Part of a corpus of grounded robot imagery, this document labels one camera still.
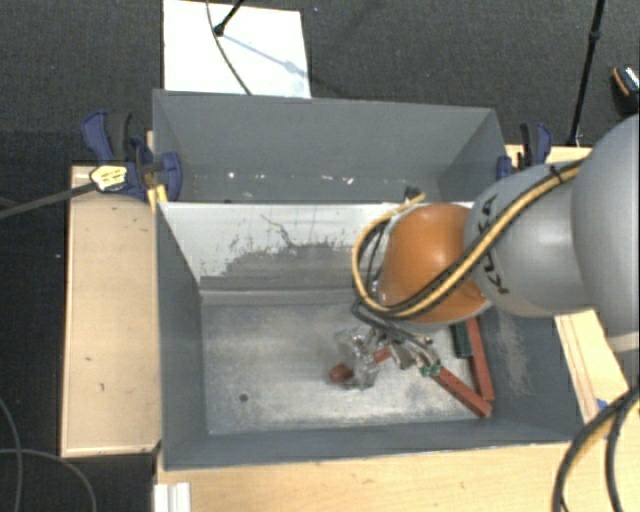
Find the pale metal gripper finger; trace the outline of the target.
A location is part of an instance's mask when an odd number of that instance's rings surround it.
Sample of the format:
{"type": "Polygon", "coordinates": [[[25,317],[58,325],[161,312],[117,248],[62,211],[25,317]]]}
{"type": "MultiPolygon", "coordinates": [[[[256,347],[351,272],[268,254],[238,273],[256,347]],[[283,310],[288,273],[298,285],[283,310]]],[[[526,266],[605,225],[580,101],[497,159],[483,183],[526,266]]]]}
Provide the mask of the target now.
{"type": "Polygon", "coordinates": [[[366,390],[374,386],[379,365],[371,357],[357,358],[352,366],[352,375],[345,381],[347,389],[366,390]]]}
{"type": "Polygon", "coordinates": [[[371,352],[371,329],[353,327],[338,331],[334,335],[341,361],[353,361],[367,356],[371,352]]]}

